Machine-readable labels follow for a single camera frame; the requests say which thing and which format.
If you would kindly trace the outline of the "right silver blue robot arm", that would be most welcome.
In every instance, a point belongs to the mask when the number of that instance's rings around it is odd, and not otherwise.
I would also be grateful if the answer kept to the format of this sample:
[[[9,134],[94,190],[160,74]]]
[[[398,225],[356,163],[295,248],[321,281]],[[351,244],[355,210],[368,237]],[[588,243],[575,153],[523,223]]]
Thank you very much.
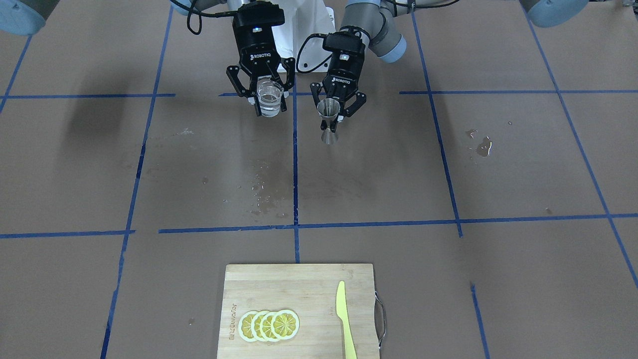
[[[232,18],[232,29],[238,50],[238,64],[228,66],[226,75],[235,93],[247,98],[258,116],[266,116],[266,105],[260,104],[260,89],[267,80],[273,82],[283,94],[296,83],[296,60],[283,58],[278,53],[274,28],[285,23],[284,10],[267,0],[227,0],[228,11],[207,13],[221,0],[172,0],[171,6],[190,20],[192,16],[201,25],[203,18]],[[1,2],[1,29],[20,36],[39,32],[59,2],[57,0],[3,0]]]

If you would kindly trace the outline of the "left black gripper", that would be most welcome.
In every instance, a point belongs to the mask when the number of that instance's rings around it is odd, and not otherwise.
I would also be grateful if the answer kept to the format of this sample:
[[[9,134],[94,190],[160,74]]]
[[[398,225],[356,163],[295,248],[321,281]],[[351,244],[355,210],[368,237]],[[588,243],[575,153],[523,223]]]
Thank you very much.
[[[344,54],[334,52],[329,61],[328,71],[321,82],[312,82],[310,91],[317,113],[323,116],[319,108],[321,99],[319,97],[324,89],[328,98],[333,98],[344,103],[337,116],[337,121],[342,122],[344,118],[350,118],[355,112],[367,102],[367,95],[358,92],[358,81],[364,66],[364,56],[361,54]],[[345,106],[345,102],[354,96],[354,101]]]

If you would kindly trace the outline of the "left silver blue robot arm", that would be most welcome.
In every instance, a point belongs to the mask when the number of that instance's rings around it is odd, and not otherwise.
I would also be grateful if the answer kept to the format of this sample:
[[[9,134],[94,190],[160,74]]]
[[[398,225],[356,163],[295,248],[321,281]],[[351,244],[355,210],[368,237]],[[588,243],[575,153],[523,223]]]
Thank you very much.
[[[426,9],[407,11],[384,0],[350,0],[342,10],[339,33],[360,33],[365,47],[380,34],[393,38],[385,61],[367,48],[357,54],[358,77],[338,76],[329,66],[323,77],[308,80],[303,98],[306,108],[321,116],[319,103],[326,98],[325,82],[335,90],[356,87],[333,124],[348,129],[351,121],[424,115],[436,125],[447,112],[445,98],[468,96],[502,103],[516,96],[560,96],[547,68],[548,62],[535,23],[519,0],[429,1]]]

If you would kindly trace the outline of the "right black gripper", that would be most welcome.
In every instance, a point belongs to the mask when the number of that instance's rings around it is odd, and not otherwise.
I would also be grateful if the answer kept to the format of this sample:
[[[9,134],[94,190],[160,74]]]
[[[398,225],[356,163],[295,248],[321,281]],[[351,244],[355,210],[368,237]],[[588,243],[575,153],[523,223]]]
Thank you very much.
[[[271,26],[241,26],[233,28],[233,32],[239,53],[239,64],[228,66],[226,75],[236,94],[239,97],[252,100],[257,116],[262,116],[257,95],[258,79],[264,76],[272,79],[277,78],[277,84],[281,86],[280,112],[287,111],[286,94],[296,83],[296,59],[294,57],[280,57]],[[278,75],[280,65],[286,73],[283,80]],[[248,88],[239,79],[240,71],[248,75]]]

